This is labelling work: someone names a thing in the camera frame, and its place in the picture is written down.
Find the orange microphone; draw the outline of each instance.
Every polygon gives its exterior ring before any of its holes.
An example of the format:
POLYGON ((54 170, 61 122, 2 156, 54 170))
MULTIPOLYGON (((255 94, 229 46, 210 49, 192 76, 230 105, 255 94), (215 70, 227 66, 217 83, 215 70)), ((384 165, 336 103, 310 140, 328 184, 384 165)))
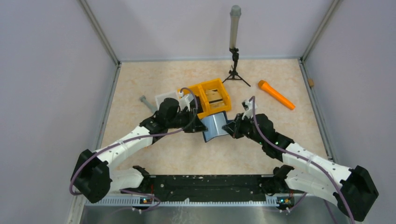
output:
POLYGON ((273 98, 277 99, 279 102, 281 102, 287 108, 293 110, 296 107, 288 99, 286 99, 279 92, 277 92, 274 88, 272 88, 266 81, 260 80, 259 88, 266 91, 269 95, 271 95, 273 98))

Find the orange flashlight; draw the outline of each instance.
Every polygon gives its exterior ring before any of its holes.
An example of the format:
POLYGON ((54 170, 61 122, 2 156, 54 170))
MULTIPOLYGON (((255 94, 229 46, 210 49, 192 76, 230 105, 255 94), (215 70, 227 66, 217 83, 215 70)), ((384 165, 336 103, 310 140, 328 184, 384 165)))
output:
POLYGON ((259 88, 266 91, 269 95, 271 95, 273 98, 277 99, 279 102, 281 102, 287 108, 293 110, 296 107, 288 99, 286 99, 279 92, 277 92, 274 88, 272 88, 266 81, 260 80, 259 88))

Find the gray floor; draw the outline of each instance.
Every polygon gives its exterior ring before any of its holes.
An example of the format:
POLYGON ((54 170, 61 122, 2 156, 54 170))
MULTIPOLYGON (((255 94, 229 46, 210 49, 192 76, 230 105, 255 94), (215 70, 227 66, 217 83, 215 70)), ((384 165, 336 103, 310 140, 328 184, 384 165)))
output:
MULTIPOLYGON (((332 206, 339 224, 349 223, 332 206)), ((333 224, 322 199, 306 197, 290 214, 270 207, 160 207, 142 213, 125 206, 85 206, 80 224, 333 224)))

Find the gray cap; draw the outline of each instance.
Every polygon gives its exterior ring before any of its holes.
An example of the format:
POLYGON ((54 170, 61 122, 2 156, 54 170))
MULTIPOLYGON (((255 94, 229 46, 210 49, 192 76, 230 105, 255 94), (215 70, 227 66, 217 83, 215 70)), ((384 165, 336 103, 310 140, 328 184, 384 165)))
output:
POLYGON ((235 5, 231 8, 230 15, 231 16, 237 16, 240 17, 242 13, 240 12, 240 7, 238 5, 235 5))

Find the beige marble surface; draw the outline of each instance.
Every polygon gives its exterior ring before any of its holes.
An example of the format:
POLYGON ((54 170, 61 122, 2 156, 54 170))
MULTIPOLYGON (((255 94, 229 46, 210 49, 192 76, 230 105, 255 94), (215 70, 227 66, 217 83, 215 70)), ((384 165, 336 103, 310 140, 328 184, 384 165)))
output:
MULTIPOLYGON (((103 138, 102 147, 123 137, 151 116, 139 101, 141 95, 155 105, 155 95, 228 76, 232 61, 176 61, 123 63, 103 138)), ((265 113, 275 129, 301 146, 326 157, 311 103, 296 59, 240 60, 239 74, 248 81, 226 81, 231 97, 233 119, 243 112, 241 102, 256 96, 257 113, 265 113), (296 108, 291 111, 260 90, 257 83, 266 80, 288 98, 296 108)), ((247 138, 217 137, 205 143, 202 133, 178 133, 162 138, 126 159, 119 169, 133 165, 151 174, 271 174, 281 162, 269 158, 260 145, 247 138)))

